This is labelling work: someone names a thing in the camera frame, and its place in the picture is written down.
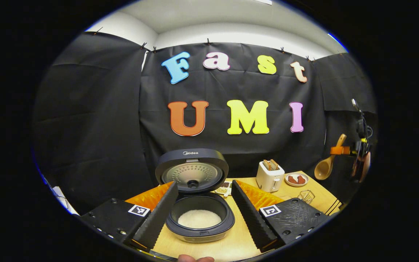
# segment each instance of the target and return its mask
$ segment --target wooden table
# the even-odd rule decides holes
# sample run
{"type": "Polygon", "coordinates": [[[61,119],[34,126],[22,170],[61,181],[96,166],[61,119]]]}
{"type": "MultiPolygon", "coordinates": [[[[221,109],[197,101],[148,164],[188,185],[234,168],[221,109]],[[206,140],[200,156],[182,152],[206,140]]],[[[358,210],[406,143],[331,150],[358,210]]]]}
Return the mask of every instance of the wooden table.
{"type": "MultiPolygon", "coordinates": [[[[237,178],[237,180],[258,187],[254,177],[237,178]]],[[[337,199],[311,177],[309,177],[309,182],[301,187],[290,186],[284,180],[280,189],[272,194],[284,200],[288,200],[298,197],[300,192],[304,190],[311,190],[311,192],[313,192],[315,198],[311,202],[311,206],[323,213],[326,213],[337,199]]],[[[177,239],[166,227],[166,224],[164,224],[158,240],[156,241],[156,245],[152,250],[175,258],[179,257],[181,254],[191,255],[196,259],[200,257],[213,257],[215,262],[236,261],[261,255],[261,252],[256,248],[255,243],[251,238],[248,227],[243,220],[242,214],[240,214],[234,199],[231,196],[228,196],[226,201],[229,207],[231,207],[236,221],[223,239],[206,243],[184,242],[177,239]]],[[[331,214],[337,211],[339,211],[338,207],[336,207],[331,214]]]]}

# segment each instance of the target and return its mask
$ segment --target orange letter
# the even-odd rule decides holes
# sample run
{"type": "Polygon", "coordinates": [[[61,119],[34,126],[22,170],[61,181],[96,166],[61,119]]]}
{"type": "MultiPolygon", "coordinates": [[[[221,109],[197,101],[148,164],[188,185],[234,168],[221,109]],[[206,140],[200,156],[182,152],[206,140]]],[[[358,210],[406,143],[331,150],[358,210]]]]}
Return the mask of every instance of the orange letter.
{"type": "Polygon", "coordinates": [[[291,66],[294,68],[295,76],[297,77],[298,81],[306,83],[306,77],[302,72],[305,70],[305,68],[301,66],[299,62],[294,62],[291,64],[291,66]]]}
{"type": "Polygon", "coordinates": [[[205,128],[205,108],[209,105],[207,101],[194,101],[195,125],[185,126],[183,122],[183,110],[187,107],[185,102],[172,102],[168,104],[171,109],[171,128],[179,136],[196,136],[205,128]]]}

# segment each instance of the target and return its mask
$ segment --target hand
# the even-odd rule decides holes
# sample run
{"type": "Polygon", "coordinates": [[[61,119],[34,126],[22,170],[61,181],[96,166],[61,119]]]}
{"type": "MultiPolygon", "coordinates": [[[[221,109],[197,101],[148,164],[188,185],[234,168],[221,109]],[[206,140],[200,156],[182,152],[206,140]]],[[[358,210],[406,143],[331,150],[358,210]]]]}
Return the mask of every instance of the hand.
{"type": "Polygon", "coordinates": [[[195,260],[193,257],[189,255],[179,255],[177,258],[177,262],[214,262],[214,258],[212,257],[201,257],[195,260]]]}

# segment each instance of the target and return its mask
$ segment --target small metal basket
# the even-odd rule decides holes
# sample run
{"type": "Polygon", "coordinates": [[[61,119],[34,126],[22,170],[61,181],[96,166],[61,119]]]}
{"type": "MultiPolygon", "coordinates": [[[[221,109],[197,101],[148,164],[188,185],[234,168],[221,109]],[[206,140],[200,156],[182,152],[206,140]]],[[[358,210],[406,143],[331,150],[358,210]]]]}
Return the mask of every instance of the small metal basket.
{"type": "Polygon", "coordinates": [[[315,198],[315,195],[311,190],[301,191],[298,198],[305,201],[307,204],[311,204],[311,201],[315,198]]]}

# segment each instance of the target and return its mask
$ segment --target wooden ladle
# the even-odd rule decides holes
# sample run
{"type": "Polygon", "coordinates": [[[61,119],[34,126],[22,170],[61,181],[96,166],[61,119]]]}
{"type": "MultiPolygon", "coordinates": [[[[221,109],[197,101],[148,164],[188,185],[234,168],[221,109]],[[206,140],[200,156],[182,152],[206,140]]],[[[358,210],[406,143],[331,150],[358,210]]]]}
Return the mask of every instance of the wooden ladle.
{"type": "MultiPolygon", "coordinates": [[[[342,146],[342,144],[344,144],[344,140],[347,138],[347,136],[345,134],[342,134],[339,137],[339,140],[337,141],[337,145],[336,146],[342,146]]],[[[327,159],[324,159],[322,161],[320,161],[315,168],[315,177],[318,180],[324,180],[327,179],[332,172],[332,163],[334,161],[334,157],[336,157],[336,155],[332,155],[330,157],[328,157],[327,159]]]]}

